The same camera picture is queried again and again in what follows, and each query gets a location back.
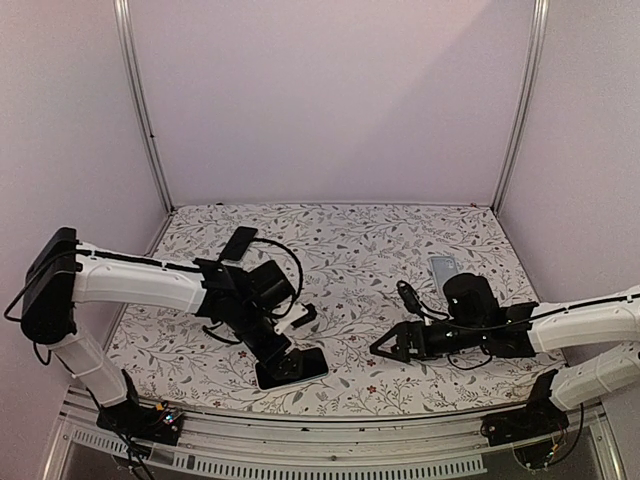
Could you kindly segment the light blue phone case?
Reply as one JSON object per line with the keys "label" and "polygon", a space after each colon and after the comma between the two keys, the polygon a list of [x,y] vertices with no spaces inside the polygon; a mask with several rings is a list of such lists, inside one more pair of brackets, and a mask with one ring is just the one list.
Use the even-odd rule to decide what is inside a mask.
{"label": "light blue phone case", "polygon": [[429,258],[434,282],[442,287],[449,279],[459,273],[456,259],[453,256],[432,256]]}

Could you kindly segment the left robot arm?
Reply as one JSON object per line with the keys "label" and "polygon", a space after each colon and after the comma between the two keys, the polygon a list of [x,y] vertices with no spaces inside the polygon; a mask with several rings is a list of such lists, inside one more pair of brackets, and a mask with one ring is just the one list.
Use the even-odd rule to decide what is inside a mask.
{"label": "left robot arm", "polygon": [[252,352],[268,380],[298,381],[303,353],[284,335],[289,312],[279,307],[295,304],[301,288],[292,286],[274,261],[251,271],[236,265],[259,240],[254,229],[240,227],[217,259],[179,263],[100,250],[63,227],[27,271],[12,302],[21,308],[17,321],[23,334],[48,346],[100,406],[110,407],[111,419],[128,434],[148,426],[148,412],[131,398],[124,373],[82,332],[73,314],[78,303],[157,306],[209,318],[227,326]]}

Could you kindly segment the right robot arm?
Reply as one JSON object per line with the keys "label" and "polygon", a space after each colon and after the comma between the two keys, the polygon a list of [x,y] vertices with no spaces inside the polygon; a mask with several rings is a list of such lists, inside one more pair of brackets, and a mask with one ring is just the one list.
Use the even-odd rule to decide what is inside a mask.
{"label": "right robot arm", "polygon": [[517,427],[537,436],[556,411],[626,387],[639,379],[639,289],[577,303],[525,302],[502,307],[486,278],[461,273],[444,283],[448,315],[437,317],[405,281],[397,284],[414,321],[394,325],[370,347],[373,355],[409,363],[479,348],[493,359],[530,358],[571,346],[612,343],[610,350],[574,367],[540,375]]}

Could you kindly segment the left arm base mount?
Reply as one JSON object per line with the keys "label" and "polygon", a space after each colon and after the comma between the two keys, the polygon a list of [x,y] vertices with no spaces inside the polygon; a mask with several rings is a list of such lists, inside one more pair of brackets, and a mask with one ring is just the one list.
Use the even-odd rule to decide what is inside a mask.
{"label": "left arm base mount", "polygon": [[144,406],[131,399],[104,407],[97,404],[97,426],[125,438],[141,439],[163,445],[176,446],[181,436],[184,418],[179,409],[166,402]]}

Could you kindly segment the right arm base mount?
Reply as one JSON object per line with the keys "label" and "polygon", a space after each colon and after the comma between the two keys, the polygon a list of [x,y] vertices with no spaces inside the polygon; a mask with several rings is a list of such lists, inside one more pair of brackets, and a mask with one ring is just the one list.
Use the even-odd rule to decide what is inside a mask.
{"label": "right arm base mount", "polygon": [[547,436],[541,443],[513,449],[516,461],[528,470],[540,470],[551,465],[565,437],[569,420],[553,404],[543,401],[518,409],[486,415],[480,434],[490,446],[514,444]]}

